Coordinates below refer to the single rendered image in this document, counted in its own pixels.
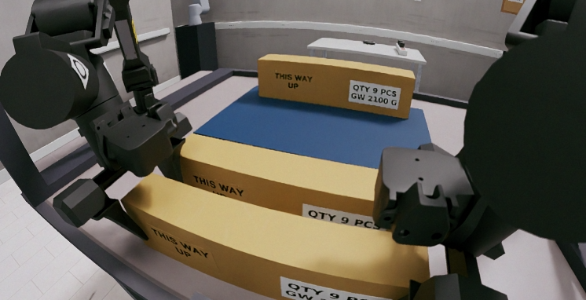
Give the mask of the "brown cardboard carton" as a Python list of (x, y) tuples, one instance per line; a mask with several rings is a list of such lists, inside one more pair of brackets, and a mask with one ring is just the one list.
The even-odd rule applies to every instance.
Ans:
[(408, 119), (412, 71), (319, 57), (268, 54), (258, 61), (258, 95)]
[(152, 249), (276, 300), (398, 300), (430, 279), (428, 247), (305, 218), (151, 173), (121, 200)]
[(372, 219), (378, 170), (198, 134), (180, 153), (184, 184), (255, 206), (341, 225)]

